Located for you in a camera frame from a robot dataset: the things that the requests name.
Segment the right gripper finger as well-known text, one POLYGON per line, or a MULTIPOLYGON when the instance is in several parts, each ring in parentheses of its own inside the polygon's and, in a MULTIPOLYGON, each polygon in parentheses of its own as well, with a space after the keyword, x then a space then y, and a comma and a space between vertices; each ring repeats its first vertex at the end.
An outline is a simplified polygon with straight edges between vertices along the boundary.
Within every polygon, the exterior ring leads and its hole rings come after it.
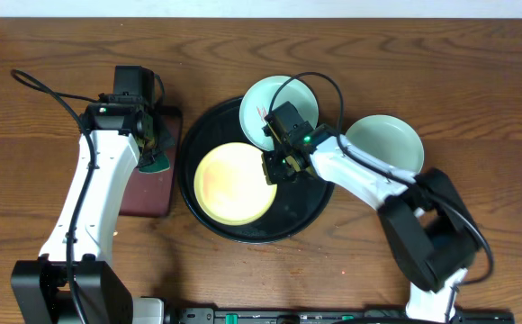
POLYGON ((279 185, 287 181, 287 163, 279 151, 266 151, 262 154, 262 168, 269 185, 279 185))
POLYGON ((307 173, 313 177, 318 176, 312 166, 310 157, 303 151, 292 151, 287 156, 287 164, 295 173, 307 173))

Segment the light blue plate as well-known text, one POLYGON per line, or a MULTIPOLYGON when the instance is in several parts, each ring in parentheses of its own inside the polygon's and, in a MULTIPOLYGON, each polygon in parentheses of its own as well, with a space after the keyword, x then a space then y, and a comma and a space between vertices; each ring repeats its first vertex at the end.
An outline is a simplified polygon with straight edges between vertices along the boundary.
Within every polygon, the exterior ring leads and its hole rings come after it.
MULTIPOLYGON (((243 97, 239 107, 239 123, 245 136, 256 147, 265 151, 274 149, 273 140, 266 136, 263 128, 269 105, 278 88, 289 79, 288 76, 270 76, 252 85, 243 97)), ((293 80, 276 97, 273 109, 290 102, 300 116, 315 128, 319 119, 317 99, 308 86, 300 80, 293 80)))
POLYGON ((353 145, 389 165, 416 173, 424 165, 425 151, 420 136, 396 117, 364 117, 356 121, 345 135, 353 145))

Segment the yellow plate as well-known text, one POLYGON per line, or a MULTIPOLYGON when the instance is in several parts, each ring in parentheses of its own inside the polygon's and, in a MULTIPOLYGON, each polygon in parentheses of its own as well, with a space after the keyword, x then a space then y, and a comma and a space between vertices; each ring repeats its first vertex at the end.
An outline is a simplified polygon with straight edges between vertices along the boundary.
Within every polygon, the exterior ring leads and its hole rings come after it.
POLYGON ((241 142, 222 144, 208 152, 196 169, 193 190, 204 213, 229 226, 258 220, 277 194, 277 186, 266 182, 262 151, 241 142))

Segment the green sponge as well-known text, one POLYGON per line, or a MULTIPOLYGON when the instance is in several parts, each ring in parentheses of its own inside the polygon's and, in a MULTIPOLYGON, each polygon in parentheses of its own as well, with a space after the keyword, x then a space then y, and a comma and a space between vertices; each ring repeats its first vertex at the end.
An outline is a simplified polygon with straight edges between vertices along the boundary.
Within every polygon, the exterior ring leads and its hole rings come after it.
POLYGON ((138 170, 142 174, 157 174, 165 172, 170 168, 169 158, 165 153, 155 155, 151 161, 139 166, 138 170))

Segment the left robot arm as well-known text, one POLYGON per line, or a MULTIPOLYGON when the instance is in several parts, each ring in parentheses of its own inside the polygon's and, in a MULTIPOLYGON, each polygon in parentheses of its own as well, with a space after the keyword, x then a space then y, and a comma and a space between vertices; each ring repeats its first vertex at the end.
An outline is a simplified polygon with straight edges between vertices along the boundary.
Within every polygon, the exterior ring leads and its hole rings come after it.
POLYGON ((80 130, 79 158, 55 229, 34 260, 19 260, 11 287, 27 323, 157 323, 169 321, 156 297, 134 298, 112 269, 113 235, 127 183, 135 170, 170 168, 172 135, 159 110, 160 76, 118 66, 113 91, 89 99, 82 114, 69 94, 53 91, 14 69, 19 83, 52 96, 80 130))

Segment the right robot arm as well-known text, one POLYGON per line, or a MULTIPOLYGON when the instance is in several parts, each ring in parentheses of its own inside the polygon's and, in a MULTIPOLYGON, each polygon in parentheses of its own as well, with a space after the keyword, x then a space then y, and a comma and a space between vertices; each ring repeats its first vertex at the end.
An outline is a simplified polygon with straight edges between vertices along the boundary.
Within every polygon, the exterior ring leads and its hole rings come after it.
POLYGON ((391 253, 411 283, 406 314, 448 323, 475 254, 487 247, 448 176, 388 165, 328 125, 312 127, 286 102, 270 109, 264 132, 274 150, 263 154, 270 185, 305 173, 348 190, 376 210, 391 253))

